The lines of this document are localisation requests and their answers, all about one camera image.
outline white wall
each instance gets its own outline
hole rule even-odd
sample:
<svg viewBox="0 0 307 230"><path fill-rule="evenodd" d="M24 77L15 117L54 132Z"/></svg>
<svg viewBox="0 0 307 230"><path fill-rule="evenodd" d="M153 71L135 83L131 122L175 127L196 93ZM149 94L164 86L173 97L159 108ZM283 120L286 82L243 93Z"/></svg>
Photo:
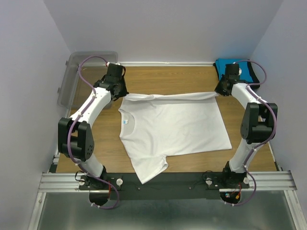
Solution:
<svg viewBox="0 0 307 230"><path fill-rule="evenodd" d="M23 230L54 154L70 52L42 0L1 1L0 28L0 229Z"/></svg>
<svg viewBox="0 0 307 230"><path fill-rule="evenodd" d="M306 0L285 0L251 58L268 72L259 94L279 109L273 151L283 169L291 170L307 217L306 12Z"/></svg>
<svg viewBox="0 0 307 230"><path fill-rule="evenodd" d="M282 0L44 0L71 52L120 61L250 57Z"/></svg>

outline garment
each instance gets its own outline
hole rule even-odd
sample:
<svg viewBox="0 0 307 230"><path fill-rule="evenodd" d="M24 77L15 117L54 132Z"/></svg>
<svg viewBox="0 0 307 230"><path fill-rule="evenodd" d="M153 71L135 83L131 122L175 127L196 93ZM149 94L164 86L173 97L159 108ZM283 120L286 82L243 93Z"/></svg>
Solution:
<svg viewBox="0 0 307 230"><path fill-rule="evenodd" d="M167 156L231 149L215 92L128 94L120 139L141 183L164 171Z"/></svg>

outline gray floor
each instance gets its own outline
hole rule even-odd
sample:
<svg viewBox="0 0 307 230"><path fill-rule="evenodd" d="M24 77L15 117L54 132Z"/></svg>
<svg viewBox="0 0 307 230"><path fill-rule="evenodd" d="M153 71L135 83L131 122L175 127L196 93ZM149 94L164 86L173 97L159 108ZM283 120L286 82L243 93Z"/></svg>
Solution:
<svg viewBox="0 0 307 230"><path fill-rule="evenodd" d="M90 207L88 195L47 194L40 230L294 230L284 193L257 192L246 205L219 200L121 201L114 210Z"/></svg>

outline white t-shirt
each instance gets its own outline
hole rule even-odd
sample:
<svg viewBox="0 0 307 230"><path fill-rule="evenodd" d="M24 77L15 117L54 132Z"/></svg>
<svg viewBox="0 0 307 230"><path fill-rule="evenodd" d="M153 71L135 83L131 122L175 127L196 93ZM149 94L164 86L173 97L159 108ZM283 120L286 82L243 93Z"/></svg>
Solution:
<svg viewBox="0 0 307 230"><path fill-rule="evenodd" d="M120 139L141 183L164 171L167 156L231 149L215 92L128 94Z"/></svg>

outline wooden table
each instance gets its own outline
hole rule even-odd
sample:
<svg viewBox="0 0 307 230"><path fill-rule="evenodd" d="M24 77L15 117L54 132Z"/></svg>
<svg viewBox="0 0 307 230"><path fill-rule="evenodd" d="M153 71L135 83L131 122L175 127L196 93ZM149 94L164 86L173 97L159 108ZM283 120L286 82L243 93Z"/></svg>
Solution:
<svg viewBox="0 0 307 230"><path fill-rule="evenodd" d="M104 75L105 71L105 68L86 68L83 70L83 75L88 81L94 83ZM131 93L165 95L212 92L218 83L214 67L127 67L125 80L127 89ZM79 83L75 101L88 97L90 92L88 86L85 87ZM241 141L240 125L244 109L232 96L218 96L216 100L233 148L167 157L169 166L165 172L221 171L226 162L232 158ZM121 101L122 99L119 99L110 109L103 110L92 128L95 142L94 153L109 173L134 172L119 139L121 118L118 109ZM251 171L276 170L268 145L260 149L249 169ZM57 172L74 173L77 170L78 167L61 154Z"/></svg>

